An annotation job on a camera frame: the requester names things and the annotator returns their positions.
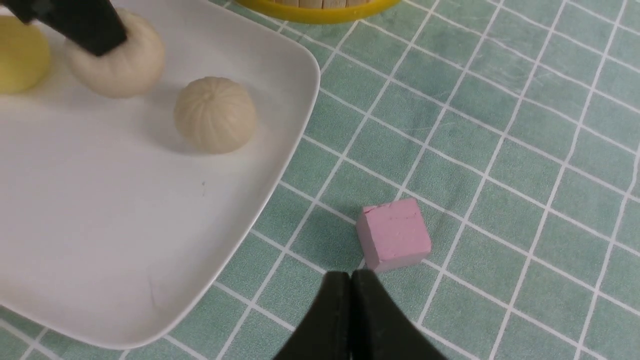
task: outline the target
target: steamed bun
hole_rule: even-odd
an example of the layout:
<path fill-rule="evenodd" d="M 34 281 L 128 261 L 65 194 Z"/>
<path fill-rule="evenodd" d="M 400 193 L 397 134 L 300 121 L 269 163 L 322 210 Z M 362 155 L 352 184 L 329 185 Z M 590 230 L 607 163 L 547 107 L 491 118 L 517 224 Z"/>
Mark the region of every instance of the steamed bun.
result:
<path fill-rule="evenodd" d="M 46 77 L 50 64 L 49 43 L 36 26 L 0 15 L 0 94 L 34 87 Z"/>
<path fill-rule="evenodd" d="M 65 42 L 71 73 L 95 93 L 112 99 L 134 97 L 148 92 L 162 77 L 164 44 L 145 19 L 117 9 L 128 39 L 104 56 L 96 57 L 75 43 Z"/>
<path fill-rule="evenodd" d="M 198 150 L 211 154 L 242 147 L 256 128 L 256 112 L 249 93 L 225 78 L 191 82 L 178 95 L 173 117 L 182 136 Z"/>

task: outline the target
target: green square tile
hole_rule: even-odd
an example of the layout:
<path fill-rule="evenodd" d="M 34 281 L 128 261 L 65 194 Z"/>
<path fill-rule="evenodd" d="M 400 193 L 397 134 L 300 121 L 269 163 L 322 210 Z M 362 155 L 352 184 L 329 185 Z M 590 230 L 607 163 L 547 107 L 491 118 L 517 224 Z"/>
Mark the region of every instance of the green square tile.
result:
<path fill-rule="evenodd" d="M 278 249 L 262 241 L 256 235 L 249 234 L 218 276 L 218 282 L 247 299 L 251 299 L 279 255 Z"/>
<path fill-rule="evenodd" d="M 522 250 L 529 251 L 543 210 L 488 181 L 469 220 Z"/>
<path fill-rule="evenodd" d="M 310 205 L 311 202 L 307 199 L 278 185 L 253 228 L 269 239 L 285 245 Z"/>
<path fill-rule="evenodd" d="M 591 84 L 602 56 L 554 34 L 540 62 L 572 79 Z"/>
<path fill-rule="evenodd" d="M 336 162 L 338 162 L 336 155 L 302 139 L 282 180 L 303 193 L 315 197 Z"/>
<path fill-rule="evenodd" d="M 591 98 L 584 125 L 631 149 L 640 142 L 640 114 L 598 94 Z"/>
<path fill-rule="evenodd" d="M 298 326 L 316 297 L 321 282 L 322 274 L 287 255 L 258 298 L 258 305 Z"/>
<path fill-rule="evenodd" d="M 575 347 L 512 314 L 504 329 L 497 360 L 573 359 Z"/>
<path fill-rule="evenodd" d="M 586 87 L 539 67 L 525 97 L 579 119 L 588 93 Z"/>
<path fill-rule="evenodd" d="M 290 38 L 291 40 L 294 40 L 300 43 L 300 45 L 306 47 L 307 50 L 309 50 L 314 55 L 320 67 L 324 66 L 324 63 L 326 63 L 326 61 L 331 56 L 331 53 L 333 52 L 331 49 L 324 47 L 320 44 L 317 44 L 313 41 L 310 41 L 309 39 L 305 38 L 303 35 L 294 33 L 291 30 L 283 29 L 281 34 Z"/>
<path fill-rule="evenodd" d="M 405 49 L 404 42 L 363 22 L 356 25 L 340 48 L 343 53 L 384 74 L 391 74 Z"/>
<path fill-rule="evenodd" d="M 505 311 L 444 276 L 423 324 L 467 352 L 486 359 L 498 336 Z"/>
<path fill-rule="evenodd" d="M 318 207 L 309 215 L 291 251 L 327 271 L 352 272 L 364 256 L 355 227 Z"/>
<path fill-rule="evenodd" d="M 212 287 L 171 335 L 206 357 L 216 357 L 245 309 L 240 300 Z"/>
<path fill-rule="evenodd" d="M 369 120 L 358 134 L 347 156 L 401 184 L 421 148 L 422 146 L 414 141 Z"/>
<path fill-rule="evenodd" d="M 363 206 L 386 204 L 396 193 L 393 186 L 343 162 L 320 201 L 355 220 Z"/>
<path fill-rule="evenodd" d="M 489 25 L 495 5 L 483 0 L 442 0 L 436 13 L 480 33 Z"/>
<path fill-rule="evenodd" d="M 420 317 L 436 277 L 438 271 L 423 263 L 378 275 L 387 293 L 411 321 Z"/>
<path fill-rule="evenodd" d="M 478 41 L 479 35 L 432 16 L 415 44 L 464 66 L 471 58 Z"/>
<path fill-rule="evenodd" d="M 620 24 L 640 31 L 640 3 L 637 1 L 627 1 L 627 7 L 625 8 L 625 13 L 622 15 L 622 19 L 620 19 Z"/>
<path fill-rule="evenodd" d="M 640 69 L 640 36 L 624 29 L 618 29 L 609 49 L 609 55 L 637 69 Z"/>
<path fill-rule="evenodd" d="M 616 240 L 640 251 L 640 204 L 628 200 Z"/>
<path fill-rule="evenodd" d="M 553 111 L 524 101 L 509 134 L 564 160 L 571 149 L 575 124 Z"/>
<path fill-rule="evenodd" d="M 27 343 L 0 327 L 0 359 L 18 360 L 28 348 Z"/>
<path fill-rule="evenodd" d="M 609 20 L 616 20 L 618 13 L 620 13 L 623 0 L 573 0 L 573 2 Z"/>
<path fill-rule="evenodd" d="M 336 55 L 326 68 L 320 84 L 331 94 L 360 110 L 367 111 L 385 84 L 385 79 L 343 56 Z"/>
<path fill-rule="evenodd" d="M 410 196 L 407 194 L 402 196 L 403 199 L 408 197 Z M 427 259 L 436 265 L 442 265 L 458 233 L 460 221 L 420 200 L 418 206 L 431 237 L 431 253 Z"/>
<path fill-rule="evenodd" d="M 456 160 L 484 171 L 489 165 L 498 140 L 500 135 L 448 111 L 429 145 Z"/>
<path fill-rule="evenodd" d="M 509 302 L 524 261 L 522 254 L 468 227 L 462 232 L 447 269 L 489 295 Z"/>
<path fill-rule="evenodd" d="M 613 247 L 600 291 L 640 310 L 640 287 L 634 279 L 640 279 L 640 258 Z"/>
<path fill-rule="evenodd" d="M 73 340 L 54 331 L 47 331 L 40 340 L 45 348 L 65 360 L 110 360 L 119 359 L 120 351 L 106 350 Z"/>
<path fill-rule="evenodd" d="M 620 190 L 631 184 L 636 157 L 600 137 L 581 131 L 569 163 Z"/>
<path fill-rule="evenodd" d="M 253 20 L 254 22 L 257 22 L 258 24 L 265 26 L 271 30 L 280 29 L 281 24 L 279 20 L 271 20 L 271 19 L 267 20 L 264 17 L 260 16 L 258 13 L 255 13 L 247 9 L 244 6 L 231 3 L 229 6 L 227 6 L 227 9 L 233 11 L 238 15 L 242 15 L 243 17 L 246 17 L 247 19 Z"/>
<path fill-rule="evenodd" d="M 223 359 L 271 359 L 291 332 L 252 310 Z"/>
<path fill-rule="evenodd" d="M 609 242 L 549 214 L 535 255 L 569 275 L 595 286 Z"/>
<path fill-rule="evenodd" d="M 611 235 L 622 195 L 566 170 L 551 207 L 605 235 Z"/>
<path fill-rule="evenodd" d="M 33 349 L 33 351 L 27 357 L 27 360 L 49 360 L 50 357 L 45 354 L 39 352 L 38 350 Z"/>
<path fill-rule="evenodd" d="M 441 110 L 435 102 L 390 83 L 372 114 L 403 133 L 424 140 Z"/>
<path fill-rule="evenodd" d="M 612 30 L 611 23 L 571 4 L 564 7 L 556 24 L 556 31 L 600 51 L 607 46 Z"/>
<path fill-rule="evenodd" d="M 504 130 L 517 101 L 516 97 L 482 79 L 465 76 L 451 100 L 451 107 L 498 130 Z"/>
<path fill-rule="evenodd" d="M 193 360 L 194 357 L 165 339 L 157 340 L 146 347 L 134 349 L 127 354 L 127 360 L 155 359 Z"/>
<path fill-rule="evenodd" d="M 9 309 L 0 306 L 0 319 L 8 322 L 9 325 L 22 331 L 26 336 L 35 339 L 40 334 L 43 327 L 40 324 L 32 322 Z"/>
<path fill-rule="evenodd" d="M 584 344 L 615 360 L 636 360 L 640 347 L 640 318 L 622 307 L 598 298 Z"/>
<path fill-rule="evenodd" d="M 426 16 L 427 13 L 424 10 L 400 2 L 384 12 L 368 17 L 367 22 L 410 41 Z"/>
<path fill-rule="evenodd" d="M 361 121 L 361 113 L 321 92 L 318 94 L 305 134 L 337 152 L 342 152 Z"/>
<path fill-rule="evenodd" d="M 520 93 L 533 69 L 533 63 L 494 42 L 484 42 L 470 70 Z"/>
<path fill-rule="evenodd" d="M 462 70 L 422 51 L 411 49 L 395 78 L 410 87 L 445 102 L 453 91 Z"/>
<path fill-rule="evenodd" d="M 426 151 L 407 189 L 463 216 L 474 197 L 480 176 L 445 158 Z"/>
<path fill-rule="evenodd" d="M 562 0 L 504 0 L 504 6 L 544 26 L 553 24 Z"/>
<path fill-rule="evenodd" d="M 447 360 L 468 360 L 468 357 L 462 355 L 461 353 L 453 350 L 452 348 L 444 345 L 438 340 L 432 338 L 431 336 L 424 334 L 424 337 L 429 341 L 442 355 L 445 356 Z"/>
<path fill-rule="evenodd" d="M 638 72 L 607 60 L 600 73 L 597 88 L 638 109 L 640 108 L 640 92 L 636 91 L 638 84 L 640 84 Z"/>
<path fill-rule="evenodd" d="M 578 340 L 593 293 L 535 261 L 514 307 L 570 339 Z"/>
<path fill-rule="evenodd" d="M 544 204 L 559 171 L 560 164 L 505 140 L 489 175 Z"/>
<path fill-rule="evenodd" d="M 336 47 L 340 40 L 344 38 L 344 35 L 347 35 L 347 32 L 351 29 L 353 23 L 346 22 L 336 25 L 311 25 L 289 22 L 287 25 L 293 30 L 303 33 L 304 35 L 320 41 L 325 45 Z"/>
<path fill-rule="evenodd" d="M 436 3 L 436 0 L 414 0 L 414 3 L 430 9 Z"/>
<path fill-rule="evenodd" d="M 593 357 L 589 354 L 587 354 L 586 352 L 581 352 L 580 353 L 580 360 L 598 360 L 597 357 Z"/>
<path fill-rule="evenodd" d="M 538 57 L 548 30 L 531 24 L 514 13 L 501 10 L 488 36 L 532 59 Z"/>

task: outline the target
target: green tablecloth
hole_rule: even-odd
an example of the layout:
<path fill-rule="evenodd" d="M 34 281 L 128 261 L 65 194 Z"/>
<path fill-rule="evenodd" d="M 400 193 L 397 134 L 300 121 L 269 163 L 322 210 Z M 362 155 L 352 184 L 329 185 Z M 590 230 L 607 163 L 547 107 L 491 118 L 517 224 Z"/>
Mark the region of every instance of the green tablecloth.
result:
<path fill-rule="evenodd" d="M 253 231 L 170 335 L 92 348 L 0 309 L 0 359 L 269 359 L 364 205 L 415 197 L 424 263 L 381 274 L 451 359 L 640 354 L 640 3 L 413 0 L 306 26 L 322 90 Z"/>

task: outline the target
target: white grid line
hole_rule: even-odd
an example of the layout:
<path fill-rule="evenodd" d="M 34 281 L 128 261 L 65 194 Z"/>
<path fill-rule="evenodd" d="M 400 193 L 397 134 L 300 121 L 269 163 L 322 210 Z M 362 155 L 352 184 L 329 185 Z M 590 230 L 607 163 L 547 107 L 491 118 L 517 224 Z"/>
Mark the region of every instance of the white grid line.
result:
<path fill-rule="evenodd" d="M 207 360 L 206 357 L 202 356 L 201 354 L 199 354 L 197 351 L 193 350 L 192 348 L 188 347 L 187 345 L 179 342 L 178 340 L 176 340 L 173 336 L 171 335 L 164 335 L 163 338 L 166 341 L 169 341 L 170 343 L 174 344 L 176 347 L 180 348 L 182 351 L 186 352 L 187 354 L 193 356 L 196 360 Z"/>
<path fill-rule="evenodd" d="M 449 347 L 452 350 L 457 351 L 460 355 L 463 355 L 471 360 L 479 360 L 477 356 L 475 356 L 474 354 L 471 354 L 469 352 L 467 352 L 465 349 L 457 346 L 456 344 L 452 343 L 451 341 L 443 338 L 442 336 L 436 334 L 435 332 L 427 329 L 426 327 L 420 325 L 419 323 L 413 323 L 416 328 L 418 328 L 418 330 L 422 331 L 423 333 L 431 336 L 432 338 L 438 340 L 439 342 L 443 343 L 445 346 Z"/>
<path fill-rule="evenodd" d="M 267 241 L 269 244 L 273 244 L 273 240 L 269 240 Z M 314 270 L 317 271 L 317 269 L 319 268 L 317 265 L 314 265 L 314 267 L 312 267 Z M 225 293 L 231 295 L 232 297 L 236 298 L 237 300 L 240 300 L 243 304 L 250 306 L 252 309 L 256 310 L 257 312 L 259 312 L 260 314 L 263 314 L 264 316 L 268 317 L 269 319 L 271 319 L 273 322 L 277 323 L 278 325 L 282 326 L 283 328 L 289 330 L 289 331 L 293 331 L 295 330 L 295 326 L 289 324 L 288 322 L 282 320 L 281 318 L 275 316 L 271 311 L 268 311 L 267 309 L 264 309 L 261 306 L 255 305 L 251 303 L 251 300 L 245 298 L 244 296 L 236 293 L 235 291 L 231 290 L 230 288 L 226 287 L 225 285 L 219 283 L 219 282 L 214 282 L 213 285 L 215 287 L 217 287 L 218 289 L 224 291 Z"/>
<path fill-rule="evenodd" d="M 42 331 L 40 331 L 40 334 L 38 334 L 38 336 L 36 336 L 36 338 L 33 340 L 33 343 L 30 344 L 29 347 L 27 348 L 27 350 L 24 352 L 24 354 L 22 356 L 20 356 L 20 360 L 26 360 L 29 357 L 29 355 L 31 355 L 31 353 L 35 349 L 34 345 L 40 342 L 40 340 L 42 339 L 44 334 L 47 333 L 47 331 L 48 331 L 48 329 L 46 327 L 44 329 L 42 329 Z"/>
<path fill-rule="evenodd" d="M 554 20 L 554 24 L 552 25 L 552 29 L 555 28 L 555 25 L 557 24 L 557 21 L 558 21 L 558 19 L 560 17 L 560 14 L 561 14 L 562 10 L 564 9 L 564 6 L 565 6 L 566 2 L 567 2 L 566 0 L 563 1 L 562 5 L 560 6 L 559 13 L 558 13 L 556 19 Z M 618 19 L 620 19 L 622 17 L 623 11 L 624 11 L 624 6 L 622 7 L 622 9 L 620 9 L 620 14 L 618 15 Z M 615 37 L 615 34 L 616 34 L 616 26 L 613 27 L 612 32 L 609 35 L 609 39 L 607 41 L 607 45 L 606 45 L 605 51 L 604 51 L 605 54 L 607 54 L 609 52 L 609 49 L 611 48 L 611 44 L 613 43 L 613 39 Z M 596 71 L 596 75 L 595 75 L 595 77 L 593 79 L 593 82 L 591 84 L 591 90 L 589 91 L 589 93 L 587 95 L 587 99 L 586 99 L 584 107 L 582 109 L 582 113 L 580 114 L 579 124 L 582 124 L 582 122 L 584 121 L 584 117 L 586 116 L 587 110 L 589 108 L 589 104 L 591 102 L 591 98 L 593 96 L 593 90 L 595 89 L 595 87 L 596 87 L 596 85 L 598 83 L 598 80 L 600 78 L 600 73 L 602 71 L 602 68 L 604 67 L 604 64 L 605 64 L 606 60 L 607 60 L 606 56 L 602 56 L 602 58 L 600 60 L 600 64 L 598 65 L 598 69 Z M 529 250 L 529 255 L 527 256 L 527 259 L 525 260 L 524 266 L 522 268 L 522 272 L 520 273 L 520 277 L 519 277 L 518 282 L 516 284 L 515 291 L 513 292 L 513 295 L 511 297 L 511 301 L 509 302 L 509 309 L 507 310 L 507 313 L 504 315 L 504 319 L 503 319 L 502 325 L 500 327 L 500 332 L 499 332 L 498 338 L 496 339 L 495 344 L 493 346 L 492 356 L 490 357 L 490 359 L 493 359 L 493 357 L 495 356 L 495 353 L 496 353 L 496 351 L 498 349 L 498 346 L 500 345 L 500 341 L 502 339 L 502 335 L 504 334 L 504 328 L 506 327 L 506 324 L 507 324 L 507 322 L 509 320 L 510 314 L 513 312 L 513 304 L 515 303 L 515 300 L 518 297 L 520 289 L 522 288 L 522 284 L 524 282 L 527 270 L 529 268 L 529 264 L 531 263 L 531 254 L 533 254 L 533 252 L 535 251 L 535 248 L 536 248 L 536 246 L 538 244 L 538 240 L 540 239 L 542 230 L 544 228 L 545 222 L 546 222 L 548 214 L 549 214 L 549 209 L 551 208 L 551 204 L 553 203 L 553 201 L 554 201 L 554 199 L 556 197 L 556 193 L 558 191 L 558 188 L 560 187 L 560 182 L 562 180 L 564 171 L 566 169 L 566 164 L 568 164 L 570 162 L 570 160 L 571 160 L 571 158 L 573 156 L 573 153 L 575 151 L 579 133 L 580 133 L 580 126 L 576 127 L 576 129 L 575 129 L 575 132 L 574 132 L 574 135 L 573 135 L 573 141 L 572 141 L 572 144 L 571 144 L 571 148 L 569 150 L 569 153 L 568 153 L 563 165 L 560 168 L 560 171 L 559 171 L 559 173 L 557 175 L 557 178 L 556 178 L 556 181 L 554 183 L 554 187 L 553 187 L 553 189 L 551 191 L 551 195 L 549 196 L 549 199 L 547 201 L 547 205 L 545 206 L 545 210 L 544 210 L 544 212 L 542 214 L 542 218 L 541 218 L 540 223 L 538 225 L 538 230 L 536 231 L 536 236 L 534 237 L 533 242 L 531 243 L 531 248 Z M 598 293 L 598 288 L 596 288 L 596 291 L 594 291 L 594 296 L 597 297 L 597 293 Z M 577 346 L 576 354 L 578 354 L 578 356 L 579 356 L 580 351 L 583 350 L 583 344 L 582 343 L 578 343 L 578 344 L 576 344 L 576 346 Z"/>
<path fill-rule="evenodd" d="M 284 188 L 286 188 L 286 189 L 289 189 L 290 191 L 292 191 L 292 192 L 293 192 L 293 193 L 295 193 L 295 194 L 301 195 L 301 193 L 302 193 L 301 191 L 299 191 L 298 189 L 295 189 L 293 186 L 291 186 L 291 185 L 289 185 L 289 184 L 286 184 L 286 183 L 280 182 L 280 185 L 282 185 L 282 186 L 283 186 Z M 324 209 L 329 208 L 327 205 L 324 205 L 324 204 L 320 205 L 320 203 L 318 204 L 318 206 L 319 206 L 319 207 L 321 207 L 321 208 L 324 208 Z M 335 215 L 336 213 L 338 213 L 337 211 L 335 211 L 335 210 L 333 210 L 333 209 L 331 209 L 331 210 L 330 210 L 330 212 L 331 212 L 332 214 L 334 214 L 334 215 Z M 307 259 L 303 258 L 302 256 L 300 256 L 300 255 L 296 254 L 295 252 L 291 251 L 290 249 L 286 249 L 284 246 L 282 246 L 282 245 L 280 245 L 279 243 L 277 243 L 277 242 L 275 242 L 275 241 L 273 241 L 273 240 L 269 239 L 268 237 L 264 236 L 264 235 L 263 235 L 263 234 L 261 234 L 260 232 L 258 232 L 258 231 L 256 231 L 256 230 L 254 230 L 254 229 L 251 229 L 251 230 L 249 231 L 249 233 L 251 233 L 251 234 L 255 235 L 256 237 L 258 237 L 258 238 L 262 239 L 263 241 L 265 241 L 265 242 L 269 243 L 269 244 L 270 244 L 271 246 L 273 246 L 274 248 L 276 248 L 276 249 L 278 249 L 278 250 L 280 250 L 280 251 L 284 252 L 285 254 L 287 254 L 287 255 L 289 255 L 290 257 L 292 257 L 292 258 L 294 258 L 294 259 L 298 260 L 299 262 L 301 262 L 301 263 L 303 263 L 303 264 L 305 264 L 305 265 L 309 266 L 310 268 L 314 269 L 315 271 L 319 272 L 320 274 L 323 274 L 323 275 L 324 275 L 324 273 L 326 272 L 326 270 L 322 269 L 320 266 L 317 266 L 316 264 L 314 264 L 314 263 L 312 263 L 311 261 L 309 261 L 309 260 L 307 260 Z"/>

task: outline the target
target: yellow container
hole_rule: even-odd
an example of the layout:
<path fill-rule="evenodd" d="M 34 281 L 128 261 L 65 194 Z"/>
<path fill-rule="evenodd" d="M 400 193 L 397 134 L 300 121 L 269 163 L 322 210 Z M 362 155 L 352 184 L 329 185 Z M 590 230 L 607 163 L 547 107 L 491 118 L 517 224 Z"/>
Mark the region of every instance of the yellow container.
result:
<path fill-rule="evenodd" d="M 304 24 L 338 24 L 375 15 L 400 0 L 236 0 L 277 19 Z"/>

